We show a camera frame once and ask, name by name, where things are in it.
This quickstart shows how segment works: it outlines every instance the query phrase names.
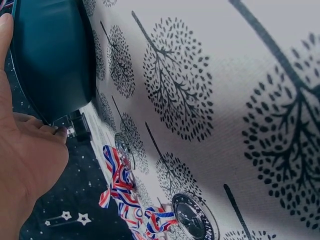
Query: white star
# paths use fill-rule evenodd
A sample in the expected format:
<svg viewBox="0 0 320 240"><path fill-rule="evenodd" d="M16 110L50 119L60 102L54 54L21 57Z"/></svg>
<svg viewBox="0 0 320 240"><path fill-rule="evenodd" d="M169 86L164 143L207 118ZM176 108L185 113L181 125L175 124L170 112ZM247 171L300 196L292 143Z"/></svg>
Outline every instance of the white star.
<svg viewBox="0 0 320 240"><path fill-rule="evenodd" d="M81 214L79 212L78 215L79 215L79 217L78 217L78 219L76 221L82 223L83 226L85 226L87 223L91 222L91 220L88 217L88 213Z"/></svg>
<svg viewBox="0 0 320 240"><path fill-rule="evenodd" d="M70 212L69 212L69 211L62 211L61 217L62 217L64 220L66 220L66 221L68 221L69 219L72 218L72 216L70 215Z"/></svg>

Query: medal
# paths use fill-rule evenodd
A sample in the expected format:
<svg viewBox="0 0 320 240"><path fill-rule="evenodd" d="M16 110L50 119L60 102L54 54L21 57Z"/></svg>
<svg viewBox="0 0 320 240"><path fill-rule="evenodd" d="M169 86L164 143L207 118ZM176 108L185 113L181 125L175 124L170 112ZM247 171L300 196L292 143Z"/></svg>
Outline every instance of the medal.
<svg viewBox="0 0 320 240"><path fill-rule="evenodd" d="M179 227L191 240L218 240L219 229L210 209L189 192L177 193L172 208Z"/></svg>

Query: medal ribbon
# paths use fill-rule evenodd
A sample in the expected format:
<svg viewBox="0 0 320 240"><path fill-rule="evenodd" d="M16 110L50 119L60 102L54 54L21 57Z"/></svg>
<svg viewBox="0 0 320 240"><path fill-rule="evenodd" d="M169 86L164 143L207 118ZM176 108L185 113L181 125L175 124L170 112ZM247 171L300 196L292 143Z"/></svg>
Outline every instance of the medal ribbon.
<svg viewBox="0 0 320 240"><path fill-rule="evenodd" d="M167 231L171 225L178 224L175 213L165 212L161 207L148 207L144 211L144 215L149 219L145 235L153 240L157 239L156 234Z"/></svg>
<svg viewBox="0 0 320 240"><path fill-rule="evenodd" d="M102 208L108 208L111 197L119 200L119 216L126 221L134 238L145 240L141 235L140 238L137 238L138 235L135 233L143 223L143 213L138 201L133 197L131 192L134 184L129 178L130 171L121 163L117 149L114 147L105 145L103 147L103 155L112 178L108 190L100 195L99 205Z"/></svg>

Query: white fabric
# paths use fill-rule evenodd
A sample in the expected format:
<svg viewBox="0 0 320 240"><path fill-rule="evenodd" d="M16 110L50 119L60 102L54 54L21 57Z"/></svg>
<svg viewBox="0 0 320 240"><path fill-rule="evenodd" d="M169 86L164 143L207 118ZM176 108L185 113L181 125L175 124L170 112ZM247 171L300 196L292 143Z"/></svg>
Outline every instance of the white fabric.
<svg viewBox="0 0 320 240"><path fill-rule="evenodd" d="M100 97L82 111L107 182L102 146L115 146L122 132L144 208L159 207L157 198L170 204L188 190L213 213L220 239L246 239L228 185L252 239L319 239L319 3L84 2L92 13ZM255 31L252 16L251 24L242 16L244 8L274 45ZM155 93L160 86L162 97ZM187 239L178 227L171 231L168 240Z"/></svg>

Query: tree print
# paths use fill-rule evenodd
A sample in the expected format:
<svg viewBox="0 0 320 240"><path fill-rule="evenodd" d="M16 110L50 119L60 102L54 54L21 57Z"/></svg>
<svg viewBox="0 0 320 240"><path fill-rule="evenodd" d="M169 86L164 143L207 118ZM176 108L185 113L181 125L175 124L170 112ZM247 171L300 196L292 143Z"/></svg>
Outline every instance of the tree print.
<svg viewBox="0 0 320 240"><path fill-rule="evenodd" d="M96 91L96 98L92 101L93 109L96 111L96 114L100 120L105 123L107 128L113 133L116 133L116 123L114 115L112 113L111 107L107 100L106 95L101 92Z"/></svg>
<svg viewBox="0 0 320 240"><path fill-rule="evenodd" d="M84 8L88 17L91 17L96 8L96 0L83 0Z"/></svg>
<svg viewBox="0 0 320 240"><path fill-rule="evenodd" d="M154 110L183 140L203 141L214 129L209 56L181 19L161 18L148 35L133 11L132 16L147 41L143 76Z"/></svg>
<svg viewBox="0 0 320 240"><path fill-rule="evenodd" d="M172 225L168 232L167 236L169 240L186 240L189 239L188 236L182 231L178 225Z"/></svg>
<svg viewBox="0 0 320 240"><path fill-rule="evenodd" d="M275 239L276 235L270 235L266 231L251 231L252 240L272 240ZM247 240L245 231L229 231L225 234L224 240Z"/></svg>
<svg viewBox="0 0 320 240"><path fill-rule="evenodd" d="M145 126L160 157L155 164L155 168L160 187L165 196L171 200L175 194L189 191L195 194L201 203L204 203L206 200L202 198L202 191L189 167L175 157L173 153L166 152L162 154L148 124L145 123Z"/></svg>
<svg viewBox="0 0 320 240"><path fill-rule="evenodd" d="M239 0L229 0L265 43L278 64L257 83L243 118L244 156L259 171L258 179L282 208L320 229L320 56L319 36L302 41L307 54L292 48L289 62L276 42Z"/></svg>
<svg viewBox="0 0 320 240"><path fill-rule="evenodd" d="M146 208L153 206L154 204L149 196L149 193L144 183L137 176L134 177L134 180L136 186L136 193L138 195L138 200L141 207L145 210Z"/></svg>
<svg viewBox="0 0 320 240"><path fill-rule="evenodd" d="M103 4L110 8L112 6L114 6L117 3L118 0L102 0Z"/></svg>
<svg viewBox="0 0 320 240"><path fill-rule="evenodd" d="M102 21L100 24L108 40L107 57L111 78L119 93L128 99L136 89L129 45L119 26L113 25L107 34Z"/></svg>
<svg viewBox="0 0 320 240"><path fill-rule="evenodd" d="M275 234L268 234L265 230L259 230L259 231L249 230L238 208L236 199L233 193L231 192L230 187L227 184L224 184L223 187L235 211L235 214L238 217L239 222L243 227L243 230L232 230L227 232L223 237L224 240L272 240L277 237L277 235Z"/></svg>
<svg viewBox="0 0 320 240"><path fill-rule="evenodd" d="M95 46L96 77L100 81L103 81L105 80L105 77L106 77L104 55L101 49L101 44L100 44L100 40L97 32L93 30L92 33L93 33L94 46Z"/></svg>
<svg viewBox="0 0 320 240"><path fill-rule="evenodd" d="M149 173L149 165L147 162L147 155L144 148L144 143L140 139L140 134L131 116L126 112L120 113L114 97L112 96L114 105L121 118L120 129L122 134L126 137L129 143L131 153L133 155L135 165L144 174Z"/></svg>

